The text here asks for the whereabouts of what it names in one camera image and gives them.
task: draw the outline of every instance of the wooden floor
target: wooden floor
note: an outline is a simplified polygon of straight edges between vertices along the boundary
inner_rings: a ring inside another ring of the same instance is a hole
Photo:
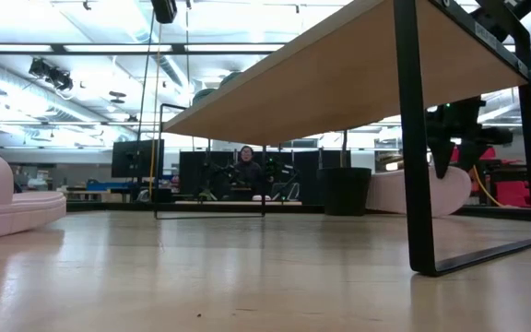
[[[530,234],[434,227],[441,258]],[[408,267],[402,217],[73,214],[0,238],[0,331],[531,332],[531,250],[429,279]]]

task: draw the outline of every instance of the person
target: person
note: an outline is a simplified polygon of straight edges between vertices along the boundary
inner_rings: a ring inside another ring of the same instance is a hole
[[[262,168],[254,161],[254,150],[251,147],[241,148],[241,160],[234,166],[237,172],[237,184],[251,187],[255,193],[259,193],[262,182]]]

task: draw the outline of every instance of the black trash can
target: black trash can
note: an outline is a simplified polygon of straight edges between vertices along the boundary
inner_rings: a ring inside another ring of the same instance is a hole
[[[317,173],[329,216],[363,216],[372,170],[367,168],[327,168]]]

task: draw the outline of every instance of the speaker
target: speaker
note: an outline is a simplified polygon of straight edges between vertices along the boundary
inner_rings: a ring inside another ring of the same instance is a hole
[[[173,23],[177,15],[175,0],[151,0],[155,9],[155,18],[161,24]]]

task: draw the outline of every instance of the pink sofa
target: pink sofa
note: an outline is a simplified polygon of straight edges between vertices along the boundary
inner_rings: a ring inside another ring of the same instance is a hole
[[[0,157],[0,236],[26,231],[62,218],[66,200],[62,193],[14,194],[9,165]]]

